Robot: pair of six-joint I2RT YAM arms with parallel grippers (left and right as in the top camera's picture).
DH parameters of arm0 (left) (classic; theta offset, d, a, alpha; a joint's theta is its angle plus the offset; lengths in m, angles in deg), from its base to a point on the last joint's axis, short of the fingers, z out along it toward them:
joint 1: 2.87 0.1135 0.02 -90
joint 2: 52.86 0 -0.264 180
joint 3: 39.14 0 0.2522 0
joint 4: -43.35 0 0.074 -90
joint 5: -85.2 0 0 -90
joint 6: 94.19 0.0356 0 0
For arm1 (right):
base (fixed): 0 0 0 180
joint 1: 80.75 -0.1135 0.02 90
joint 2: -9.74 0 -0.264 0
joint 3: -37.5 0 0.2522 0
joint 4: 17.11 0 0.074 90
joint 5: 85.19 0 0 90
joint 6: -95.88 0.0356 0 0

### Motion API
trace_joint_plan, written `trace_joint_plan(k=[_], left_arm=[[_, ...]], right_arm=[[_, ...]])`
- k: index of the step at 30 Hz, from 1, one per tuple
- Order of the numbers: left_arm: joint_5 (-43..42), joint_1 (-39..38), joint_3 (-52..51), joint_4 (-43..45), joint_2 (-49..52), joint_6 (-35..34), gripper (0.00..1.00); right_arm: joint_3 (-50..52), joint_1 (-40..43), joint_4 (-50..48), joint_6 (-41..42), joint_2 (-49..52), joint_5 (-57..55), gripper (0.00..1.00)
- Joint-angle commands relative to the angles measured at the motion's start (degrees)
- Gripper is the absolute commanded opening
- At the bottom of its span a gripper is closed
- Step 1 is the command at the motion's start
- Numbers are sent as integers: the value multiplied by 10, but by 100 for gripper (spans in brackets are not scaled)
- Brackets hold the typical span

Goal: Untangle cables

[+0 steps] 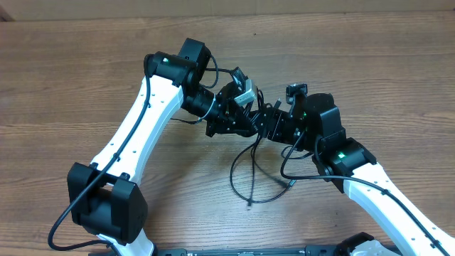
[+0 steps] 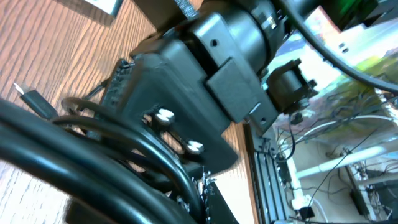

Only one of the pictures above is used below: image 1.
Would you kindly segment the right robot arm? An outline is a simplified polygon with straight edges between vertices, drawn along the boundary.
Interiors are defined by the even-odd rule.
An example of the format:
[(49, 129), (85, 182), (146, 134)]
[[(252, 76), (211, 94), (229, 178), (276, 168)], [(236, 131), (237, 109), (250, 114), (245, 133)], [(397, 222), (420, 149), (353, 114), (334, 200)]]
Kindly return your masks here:
[(381, 227), (403, 255), (453, 255), (454, 238), (438, 228), (391, 181), (376, 157), (347, 137), (330, 94), (292, 97), (291, 110), (261, 105), (249, 117), (269, 140), (307, 151), (323, 179)]

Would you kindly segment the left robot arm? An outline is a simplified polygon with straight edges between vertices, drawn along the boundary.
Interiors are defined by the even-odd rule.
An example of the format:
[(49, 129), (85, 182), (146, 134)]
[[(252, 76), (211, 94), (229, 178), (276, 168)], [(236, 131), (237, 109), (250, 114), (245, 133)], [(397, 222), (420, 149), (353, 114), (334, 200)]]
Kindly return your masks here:
[(178, 110), (206, 121), (207, 132), (250, 136), (257, 132), (251, 113), (257, 88), (241, 70), (220, 92), (202, 85), (214, 61), (203, 42), (187, 38), (175, 55), (144, 59), (139, 94), (108, 145), (87, 164), (73, 164), (67, 182), (73, 222), (105, 245), (108, 255), (152, 255), (144, 231), (148, 205), (140, 190), (145, 165), (165, 126)]

